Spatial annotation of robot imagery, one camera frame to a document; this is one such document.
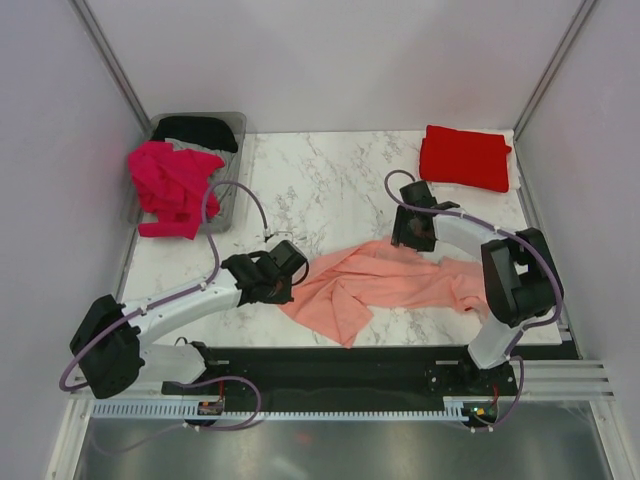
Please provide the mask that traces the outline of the salmon pink t shirt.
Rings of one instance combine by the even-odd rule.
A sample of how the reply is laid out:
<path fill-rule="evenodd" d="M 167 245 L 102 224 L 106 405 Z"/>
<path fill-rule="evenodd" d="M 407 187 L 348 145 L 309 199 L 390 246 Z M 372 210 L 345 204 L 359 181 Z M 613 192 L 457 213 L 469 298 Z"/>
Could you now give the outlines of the salmon pink t shirt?
<path fill-rule="evenodd" d="M 376 308 L 449 308 L 489 316 L 482 267 L 444 257 L 432 262 L 408 247 L 373 240 L 314 259 L 307 278 L 280 310 L 296 323 L 346 347 Z"/>

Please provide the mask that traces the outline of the magenta t shirt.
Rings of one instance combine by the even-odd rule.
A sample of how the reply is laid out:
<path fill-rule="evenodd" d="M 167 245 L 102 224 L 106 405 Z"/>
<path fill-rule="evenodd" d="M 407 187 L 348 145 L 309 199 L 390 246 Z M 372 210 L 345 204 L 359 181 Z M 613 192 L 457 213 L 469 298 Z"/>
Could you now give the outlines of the magenta t shirt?
<path fill-rule="evenodd" d="M 145 238 L 192 240 L 203 218 L 220 212 L 216 196 L 203 196 L 212 174 L 225 166 L 218 155 L 176 150 L 168 142 L 147 141 L 128 156 L 128 168 L 141 209 L 156 217 L 138 226 Z"/>

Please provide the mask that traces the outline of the grey plastic bin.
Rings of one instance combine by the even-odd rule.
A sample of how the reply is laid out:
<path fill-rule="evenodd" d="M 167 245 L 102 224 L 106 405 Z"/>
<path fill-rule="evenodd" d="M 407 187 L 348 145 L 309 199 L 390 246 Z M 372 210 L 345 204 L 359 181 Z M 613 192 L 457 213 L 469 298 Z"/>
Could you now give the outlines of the grey plastic bin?
<path fill-rule="evenodd" d="M 239 112 L 182 113 L 153 119 L 148 138 L 128 155 L 143 238 L 192 240 L 208 226 L 230 228 L 246 118 Z"/>

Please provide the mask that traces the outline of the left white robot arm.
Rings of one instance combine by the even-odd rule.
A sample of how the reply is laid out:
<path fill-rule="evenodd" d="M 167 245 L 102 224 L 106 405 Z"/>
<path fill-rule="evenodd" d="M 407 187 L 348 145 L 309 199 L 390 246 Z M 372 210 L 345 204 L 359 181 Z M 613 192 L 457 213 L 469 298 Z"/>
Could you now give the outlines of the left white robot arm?
<path fill-rule="evenodd" d="M 232 255 L 214 277 L 160 295 L 129 303 L 111 295 L 96 299 L 70 342 L 84 387 L 99 400 L 138 381 L 211 392 L 221 363 L 209 348 L 199 341 L 161 345 L 159 339 L 213 313 L 254 303 L 287 304 L 297 272 L 307 274 L 309 261 L 291 241 L 282 240 L 269 251 Z"/>

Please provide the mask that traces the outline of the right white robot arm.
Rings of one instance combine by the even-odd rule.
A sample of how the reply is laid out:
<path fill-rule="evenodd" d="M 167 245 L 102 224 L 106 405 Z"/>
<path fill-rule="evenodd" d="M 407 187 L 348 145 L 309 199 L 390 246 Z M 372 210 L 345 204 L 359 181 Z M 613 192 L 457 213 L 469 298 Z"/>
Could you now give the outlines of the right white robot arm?
<path fill-rule="evenodd" d="M 446 243 L 477 259 L 489 314 L 467 346 L 469 362 L 458 368 L 467 392 L 483 392 L 494 381 L 492 368 L 508 360 L 524 333 L 556 322 L 564 289 L 543 233 L 536 228 L 510 232 L 466 212 L 451 201 L 439 203 L 424 181 L 391 192 L 397 210 L 391 243 L 432 252 Z"/>

